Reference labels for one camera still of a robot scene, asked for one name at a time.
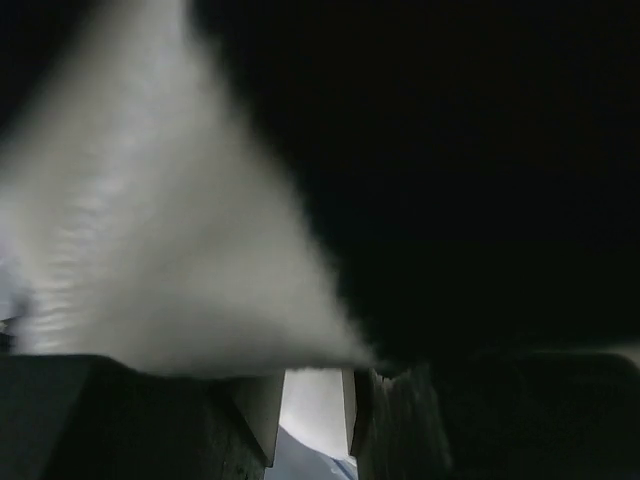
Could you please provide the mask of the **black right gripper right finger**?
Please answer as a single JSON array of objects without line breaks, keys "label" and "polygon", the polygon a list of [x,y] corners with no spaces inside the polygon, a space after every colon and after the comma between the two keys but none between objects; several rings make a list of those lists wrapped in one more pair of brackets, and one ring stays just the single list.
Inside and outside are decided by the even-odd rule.
[{"label": "black right gripper right finger", "polygon": [[635,479],[639,370],[613,353],[421,365],[346,390],[363,479]]}]

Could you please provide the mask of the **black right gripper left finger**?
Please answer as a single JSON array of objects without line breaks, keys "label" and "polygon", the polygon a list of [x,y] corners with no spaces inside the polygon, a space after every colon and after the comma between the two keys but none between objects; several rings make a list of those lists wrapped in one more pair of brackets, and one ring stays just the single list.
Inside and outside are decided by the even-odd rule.
[{"label": "black right gripper left finger", "polygon": [[4,479],[261,479],[273,464],[232,383],[91,356],[1,358]]}]

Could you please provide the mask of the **black white checkered pillowcase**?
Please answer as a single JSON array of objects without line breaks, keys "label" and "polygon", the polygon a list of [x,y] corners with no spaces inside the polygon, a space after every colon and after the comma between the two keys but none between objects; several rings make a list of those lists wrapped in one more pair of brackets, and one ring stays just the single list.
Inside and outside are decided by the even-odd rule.
[{"label": "black white checkered pillowcase", "polygon": [[5,1],[18,355],[639,344],[635,1]]}]

